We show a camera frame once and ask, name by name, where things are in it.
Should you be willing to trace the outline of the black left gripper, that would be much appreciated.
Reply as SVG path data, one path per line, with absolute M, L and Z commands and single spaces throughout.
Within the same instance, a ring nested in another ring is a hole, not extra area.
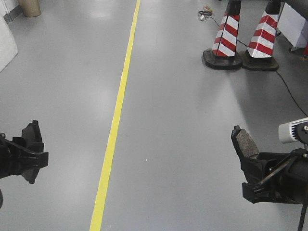
M 33 154 L 19 160 L 20 154 Z M 27 141 L 21 137 L 13 137 L 12 141 L 6 139 L 4 133 L 0 134 L 0 178 L 11 175 L 22 175 L 30 184 L 34 184 L 39 170 L 48 166 L 49 153 L 44 152 L 44 143 Z

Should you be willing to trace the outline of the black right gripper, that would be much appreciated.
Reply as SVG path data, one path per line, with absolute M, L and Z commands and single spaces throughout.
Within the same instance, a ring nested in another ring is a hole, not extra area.
M 266 177 L 265 154 L 242 156 L 241 170 L 247 183 L 242 183 L 242 196 L 256 204 L 274 202 L 282 204 L 308 203 L 308 151 L 295 149 Z

